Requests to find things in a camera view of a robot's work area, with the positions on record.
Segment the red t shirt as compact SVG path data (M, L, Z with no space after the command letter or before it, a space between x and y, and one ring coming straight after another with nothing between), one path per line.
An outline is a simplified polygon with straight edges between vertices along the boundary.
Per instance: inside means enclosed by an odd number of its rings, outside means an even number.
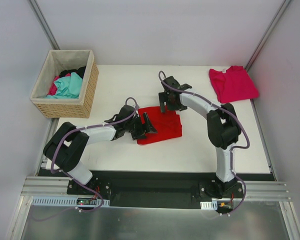
M150 122L157 133L147 133L145 139L138 139L138 145L158 143L182 136L182 124L180 115L175 111L161 112L159 106L149 106L138 110L142 123L145 123L143 114L147 113Z

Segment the magenta t shirt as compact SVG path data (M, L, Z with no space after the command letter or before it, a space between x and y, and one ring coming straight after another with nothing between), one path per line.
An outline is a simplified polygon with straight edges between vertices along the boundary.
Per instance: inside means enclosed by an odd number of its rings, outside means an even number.
M256 99L260 95L243 66L233 65L222 71L211 68L208 76L217 100L222 104Z

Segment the wicker basket with cloth liner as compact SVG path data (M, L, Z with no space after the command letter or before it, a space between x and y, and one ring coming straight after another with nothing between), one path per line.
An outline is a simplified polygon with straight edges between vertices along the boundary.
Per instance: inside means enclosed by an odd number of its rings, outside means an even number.
M50 50L30 100L46 118L88 118L98 75L92 50Z

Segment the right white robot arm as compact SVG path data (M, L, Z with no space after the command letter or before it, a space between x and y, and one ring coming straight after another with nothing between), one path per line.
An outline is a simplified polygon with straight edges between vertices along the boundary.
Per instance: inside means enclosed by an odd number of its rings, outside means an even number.
M242 132L233 105L216 105L191 91L192 86L189 84L179 84L173 76L161 78L160 81L164 88L158 94L161 112L190 108L206 119L208 138L216 150L217 169L215 180L205 188L205 193L217 199L227 197L237 183L232 148Z

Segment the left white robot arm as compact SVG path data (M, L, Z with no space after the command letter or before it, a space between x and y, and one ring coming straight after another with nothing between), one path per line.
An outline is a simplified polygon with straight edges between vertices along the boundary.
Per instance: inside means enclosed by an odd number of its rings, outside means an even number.
M78 188L89 195L95 191L96 183L92 172L81 162L88 145L117 140L130 133L133 140L146 139L146 134L157 134L146 112L138 111L125 104L112 118L102 124L76 127L64 122L43 149L43 155L51 160L52 170L61 170L77 180Z

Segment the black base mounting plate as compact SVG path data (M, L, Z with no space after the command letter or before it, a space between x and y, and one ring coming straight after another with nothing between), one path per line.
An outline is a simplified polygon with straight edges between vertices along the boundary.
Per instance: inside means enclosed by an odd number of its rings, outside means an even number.
M66 193L103 198L112 207L198 209L212 199L233 207L244 189L236 181L223 190L214 173L94 170L86 187L69 180Z

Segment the black t shirt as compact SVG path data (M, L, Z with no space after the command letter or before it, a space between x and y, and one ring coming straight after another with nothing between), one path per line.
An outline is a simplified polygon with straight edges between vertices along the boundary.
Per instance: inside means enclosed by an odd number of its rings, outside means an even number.
M76 73L80 78L83 79L85 71L86 71L86 66L82 66L82 67L80 67L78 69L63 70L58 76L60 78L63 78L63 77L70 76L71 73Z

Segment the teal t shirt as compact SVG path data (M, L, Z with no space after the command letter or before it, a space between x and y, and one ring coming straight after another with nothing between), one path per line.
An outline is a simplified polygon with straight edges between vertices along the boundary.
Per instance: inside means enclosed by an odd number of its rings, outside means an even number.
M70 76L65 76L62 90L64 90L61 96L58 95L46 95L46 99L78 99L80 96L83 79L79 77L75 72L72 72Z

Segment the pink t shirt in basket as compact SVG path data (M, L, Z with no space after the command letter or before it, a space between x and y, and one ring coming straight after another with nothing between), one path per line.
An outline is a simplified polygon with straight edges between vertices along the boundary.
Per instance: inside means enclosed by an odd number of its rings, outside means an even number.
M52 84L49 88L47 95L48 96L55 96L55 95L61 96L64 93L64 90L62 90L64 80L65 80L64 77L56 76L52 81Z

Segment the aluminium frame rail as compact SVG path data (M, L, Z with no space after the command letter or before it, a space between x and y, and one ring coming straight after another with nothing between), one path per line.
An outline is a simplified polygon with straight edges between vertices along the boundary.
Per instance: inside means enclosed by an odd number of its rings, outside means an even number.
M69 181L68 177L28 176L21 193L23 195L65 195Z

